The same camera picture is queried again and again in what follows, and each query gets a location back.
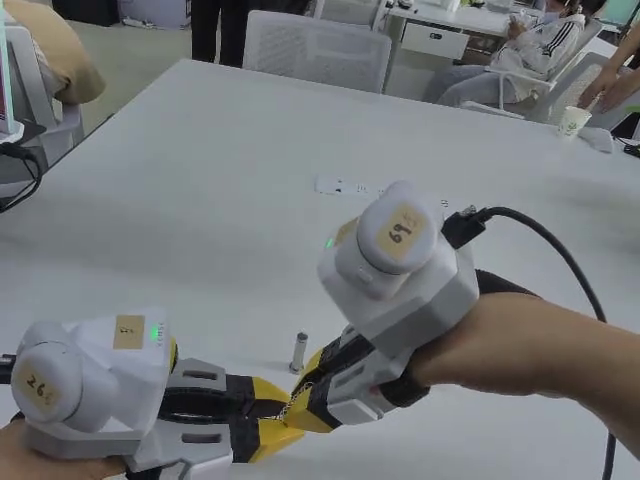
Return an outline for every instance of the beige cushion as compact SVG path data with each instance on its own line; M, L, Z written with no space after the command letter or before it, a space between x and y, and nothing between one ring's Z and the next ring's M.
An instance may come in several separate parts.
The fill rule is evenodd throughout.
M55 98L66 104L87 103L105 89L80 39L56 12L46 5L25 0L4 0L4 7L26 27L44 54L49 68L63 85Z

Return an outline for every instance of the label sticker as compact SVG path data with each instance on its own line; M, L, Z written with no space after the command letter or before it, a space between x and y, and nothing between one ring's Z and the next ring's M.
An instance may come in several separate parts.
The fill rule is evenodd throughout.
M402 261L426 226L426 217L411 205L403 203L378 231L376 243L391 258Z
M118 315L113 335L114 350L140 350L144 344L144 315Z
M29 362L22 364L18 375L16 375L15 384L41 412L51 411L60 399L60 392Z
M351 233L353 229L356 228L356 225L358 225L358 218L359 217L356 217L353 220L349 220L347 223L340 227L340 230L338 230L338 233L336 234L336 240L333 243L334 247L340 245L347 237L347 235L349 235L349 233Z

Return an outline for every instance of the white chair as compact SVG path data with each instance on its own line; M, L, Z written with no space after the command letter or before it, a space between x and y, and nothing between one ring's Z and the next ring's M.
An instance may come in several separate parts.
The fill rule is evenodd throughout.
M84 137L80 106L62 104L61 119L56 118L29 30L12 23L5 27L16 118L32 120L47 129L25 146L41 147L47 167L51 167Z
M313 17L377 31L386 4L387 0L317 0Z
M381 93L391 39L354 25L285 13L249 14L243 68Z
M540 92L539 95L541 95L541 97L546 96L549 92L555 89L556 85L563 77L563 75L569 72L571 70L571 67L576 64L582 50L591 40L597 37L601 31L602 24L597 20L591 20L578 39L573 53L571 55L567 55L567 57L562 62L560 62L552 72L550 72L549 77L546 80L537 80L535 78L527 77L526 75L494 70L491 67L487 67L488 72L495 72L500 74L500 96L498 105L493 106L482 105L477 102L464 102L461 105L461 108L465 108L467 110L482 111L485 113L492 113L494 115L500 115L501 112L509 112L510 115L507 115L505 113L504 116L513 117L515 115L516 118L525 118L528 112L530 112L532 108L535 108L535 105L539 103L539 99L536 101L530 97L519 103L505 104L503 97L505 80L508 78L518 78L521 80L525 80L529 82L532 87L536 87L536 91Z
M547 95L541 97L536 106L524 117L511 112L497 109L484 110L470 106L469 110L480 111L492 115L502 115L511 118L524 119L538 123L549 123L557 125L562 118L564 109L567 106L575 106L582 92L598 76L602 67L609 61L607 57L594 52L587 53L578 64L564 75L557 83L556 87ZM640 91L634 93L618 107L606 113L600 113L598 107L593 109L593 116L587 123L588 127L604 128L612 131L620 125L629 115L640 106ZM640 123L636 127L633 139L640 139Z

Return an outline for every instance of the person's leg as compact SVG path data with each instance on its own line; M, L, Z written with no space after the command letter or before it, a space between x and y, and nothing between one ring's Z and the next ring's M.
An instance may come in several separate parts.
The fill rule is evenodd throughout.
M427 86L424 101L437 103L444 92L452 86L483 73L485 73L485 67L482 65L461 65L436 72Z
M242 67L250 3L249 0L222 0L222 65Z
M518 101L513 85L504 82L504 103ZM500 101L500 76L497 73L483 73L448 88L438 99L440 105L459 107L462 103L471 101L483 105L495 105Z
M216 31L220 0L191 0L191 58L216 60Z

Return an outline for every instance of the metal screw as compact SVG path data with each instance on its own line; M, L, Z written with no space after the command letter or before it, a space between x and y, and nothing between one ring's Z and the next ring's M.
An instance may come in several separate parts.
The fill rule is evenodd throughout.
M307 340L309 335L300 332L296 337L296 346L293 350L293 360L289 364L289 371L298 374L304 368L304 351L307 348Z

